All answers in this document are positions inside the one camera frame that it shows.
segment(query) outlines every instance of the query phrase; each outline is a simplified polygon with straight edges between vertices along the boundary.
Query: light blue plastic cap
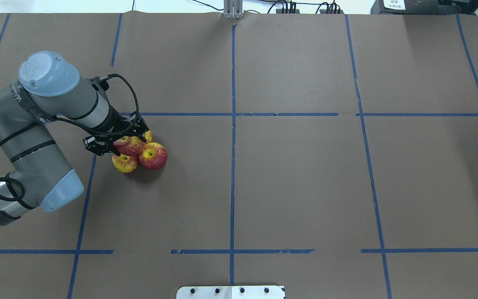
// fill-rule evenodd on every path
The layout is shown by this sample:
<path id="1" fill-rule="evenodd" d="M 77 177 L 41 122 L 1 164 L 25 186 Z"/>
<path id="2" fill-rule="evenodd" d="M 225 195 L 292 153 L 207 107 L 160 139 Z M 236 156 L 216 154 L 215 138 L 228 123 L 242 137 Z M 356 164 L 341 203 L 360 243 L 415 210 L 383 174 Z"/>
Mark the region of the light blue plastic cap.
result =
<path id="1" fill-rule="evenodd" d="M 84 186 L 74 169 L 70 170 L 40 203 L 44 211 L 50 213 L 72 202 L 84 192 Z"/>
<path id="2" fill-rule="evenodd" d="M 40 51 L 21 64 L 17 78 L 30 93 L 59 96 L 75 88 L 80 74 L 57 53 Z"/>

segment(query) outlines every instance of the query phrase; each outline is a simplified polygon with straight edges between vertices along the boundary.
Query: white background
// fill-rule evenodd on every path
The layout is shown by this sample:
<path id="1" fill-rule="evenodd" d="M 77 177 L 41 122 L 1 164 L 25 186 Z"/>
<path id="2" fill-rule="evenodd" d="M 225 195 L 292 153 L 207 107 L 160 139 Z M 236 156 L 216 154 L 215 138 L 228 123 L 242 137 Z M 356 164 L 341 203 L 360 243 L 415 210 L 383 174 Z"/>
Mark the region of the white background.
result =
<path id="1" fill-rule="evenodd" d="M 201 0 L 217 8 L 223 0 Z M 321 0 L 298 0 L 297 2 L 321 3 Z M 344 13 L 368 15 L 374 0 L 338 0 Z M 244 10 L 267 13 L 271 3 L 258 0 L 243 0 Z M 315 13 L 317 5 L 298 4 L 300 13 Z M 21 13 L 121 13 L 132 9 L 132 0 L 0 0 L 0 12 Z M 136 0 L 135 10 L 156 13 L 201 13 L 215 11 L 190 0 Z"/>

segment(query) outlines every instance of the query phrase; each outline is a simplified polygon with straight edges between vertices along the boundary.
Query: white metal bracket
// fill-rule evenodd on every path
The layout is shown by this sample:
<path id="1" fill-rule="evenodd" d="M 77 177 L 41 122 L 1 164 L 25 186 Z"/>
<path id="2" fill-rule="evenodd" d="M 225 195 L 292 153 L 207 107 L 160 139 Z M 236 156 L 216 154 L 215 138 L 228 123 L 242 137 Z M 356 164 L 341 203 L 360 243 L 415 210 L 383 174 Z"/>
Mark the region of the white metal bracket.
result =
<path id="1" fill-rule="evenodd" d="M 243 0 L 224 0 L 225 19 L 243 19 Z"/>
<path id="2" fill-rule="evenodd" d="M 285 299 L 283 286 L 181 287 L 176 299 Z"/>

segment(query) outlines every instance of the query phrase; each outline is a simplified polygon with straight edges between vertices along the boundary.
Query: apple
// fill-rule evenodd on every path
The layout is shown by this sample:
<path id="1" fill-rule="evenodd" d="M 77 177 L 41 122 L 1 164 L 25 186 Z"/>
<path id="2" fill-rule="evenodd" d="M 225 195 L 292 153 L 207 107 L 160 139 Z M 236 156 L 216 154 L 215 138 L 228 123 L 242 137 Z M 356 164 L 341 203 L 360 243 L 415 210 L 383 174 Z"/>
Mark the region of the apple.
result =
<path id="1" fill-rule="evenodd" d="M 139 154 L 140 164 L 150 170 L 158 170 L 167 162 L 167 152 L 163 145 L 157 142 L 145 144 L 143 151 Z"/>
<path id="2" fill-rule="evenodd" d="M 114 141 L 116 150 L 127 156 L 137 156 L 144 145 L 145 143 L 138 137 L 124 136 Z"/>
<path id="3" fill-rule="evenodd" d="M 145 143 L 150 143 L 152 142 L 152 131 L 151 130 L 148 130 L 147 132 L 145 132 Z"/>
<path id="4" fill-rule="evenodd" d="M 114 167 L 120 172 L 129 174 L 138 168 L 138 157 L 123 154 L 119 157 L 112 155 L 112 163 L 114 163 Z"/>

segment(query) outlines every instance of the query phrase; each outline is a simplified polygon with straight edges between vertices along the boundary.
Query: pile of apples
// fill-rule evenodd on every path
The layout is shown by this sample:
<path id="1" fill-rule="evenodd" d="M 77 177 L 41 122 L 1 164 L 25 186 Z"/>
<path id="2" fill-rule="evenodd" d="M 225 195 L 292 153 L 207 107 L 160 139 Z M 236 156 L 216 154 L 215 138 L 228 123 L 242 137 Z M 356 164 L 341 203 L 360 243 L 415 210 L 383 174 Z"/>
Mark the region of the pile of apples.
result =
<path id="1" fill-rule="evenodd" d="M 145 142 L 138 137 L 125 136 L 114 141 L 114 147 L 121 153 L 112 155 L 114 167 L 129 174 L 134 172 L 141 164 L 144 168 L 158 170 L 165 166 L 167 162 L 167 151 L 163 145 L 152 142 L 152 132 L 145 132 Z"/>

